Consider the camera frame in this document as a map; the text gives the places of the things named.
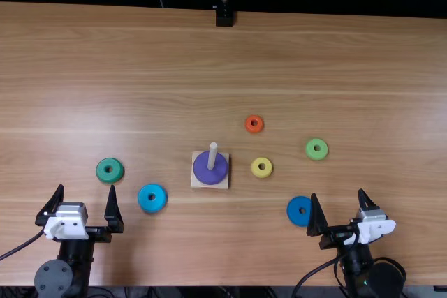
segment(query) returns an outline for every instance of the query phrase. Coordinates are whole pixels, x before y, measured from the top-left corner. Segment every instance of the wood grain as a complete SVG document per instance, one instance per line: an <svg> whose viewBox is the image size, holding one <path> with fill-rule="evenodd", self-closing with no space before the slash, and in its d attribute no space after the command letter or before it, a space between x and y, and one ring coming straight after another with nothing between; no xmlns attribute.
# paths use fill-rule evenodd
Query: wood grain
<svg viewBox="0 0 447 298"><path fill-rule="evenodd" d="M409 285L447 284L447 22L0 3L0 253L34 235L60 183L104 224L96 164L118 158L125 233L98 244L92 285L294 285L333 258L286 205L316 192L343 224L364 188L397 221L373 254ZM248 114L265 130L245 131ZM304 153L321 137L330 154ZM231 188L193 190L191 153L232 158ZM257 179L250 162L268 157ZM137 192L160 183L163 213ZM0 264L0 285L32 285L59 246L40 239ZM308 285L334 285L332 270Z"/></svg>

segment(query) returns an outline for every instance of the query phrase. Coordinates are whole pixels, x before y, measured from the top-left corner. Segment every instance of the teal ring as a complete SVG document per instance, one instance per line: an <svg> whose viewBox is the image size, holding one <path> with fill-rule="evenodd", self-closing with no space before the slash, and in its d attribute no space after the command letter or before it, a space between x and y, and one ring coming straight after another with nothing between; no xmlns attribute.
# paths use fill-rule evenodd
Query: teal ring
<svg viewBox="0 0 447 298"><path fill-rule="evenodd" d="M104 158L96 166L96 176L103 183L113 184L119 181L124 174L124 167L115 158Z"/></svg>
<svg viewBox="0 0 447 298"><path fill-rule="evenodd" d="M158 184L143 186L138 193L138 204L147 213L161 211L168 201L166 190Z"/></svg>

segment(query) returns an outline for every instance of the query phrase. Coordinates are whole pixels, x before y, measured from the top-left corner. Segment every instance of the green ring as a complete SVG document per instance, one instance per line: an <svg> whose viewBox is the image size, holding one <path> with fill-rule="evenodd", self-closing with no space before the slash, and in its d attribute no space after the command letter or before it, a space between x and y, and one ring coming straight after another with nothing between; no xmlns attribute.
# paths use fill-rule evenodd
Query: green ring
<svg viewBox="0 0 447 298"><path fill-rule="evenodd" d="M104 158L96 166L96 176L103 183L115 183L123 177L123 174L123 165L114 158Z"/></svg>
<svg viewBox="0 0 447 298"><path fill-rule="evenodd" d="M312 139L306 144L306 154L311 160L323 160L328 155L328 145L322 139Z"/></svg>

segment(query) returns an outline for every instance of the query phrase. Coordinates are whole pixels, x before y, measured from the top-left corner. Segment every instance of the blue ring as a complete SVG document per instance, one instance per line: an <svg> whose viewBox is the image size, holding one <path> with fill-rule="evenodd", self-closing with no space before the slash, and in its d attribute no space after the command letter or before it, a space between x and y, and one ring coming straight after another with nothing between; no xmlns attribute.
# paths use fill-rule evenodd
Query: blue ring
<svg viewBox="0 0 447 298"><path fill-rule="evenodd" d="M300 195L293 198L287 205L287 216L290 221L300 227L307 227L310 218L311 202L308 197Z"/></svg>
<svg viewBox="0 0 447 298"><path fill-rule="evenodd" d="M168 201L166 190L158 184L148 184L143 186L138 193L138 204L147 213L156 213L165 207Z"/></svg>

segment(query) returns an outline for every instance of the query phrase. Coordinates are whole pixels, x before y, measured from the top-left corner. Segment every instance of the orange ring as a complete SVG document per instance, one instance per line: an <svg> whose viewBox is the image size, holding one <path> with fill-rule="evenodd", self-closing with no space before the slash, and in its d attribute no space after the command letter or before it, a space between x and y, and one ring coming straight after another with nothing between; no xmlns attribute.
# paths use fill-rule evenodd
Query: orange ring
<svg viewBox="0 0 447 298"><path fill-rule="evenodd" d="M245 128L250 133L259 133L264 128L264 121L258 115L250 115L245 119Z"/></svg>

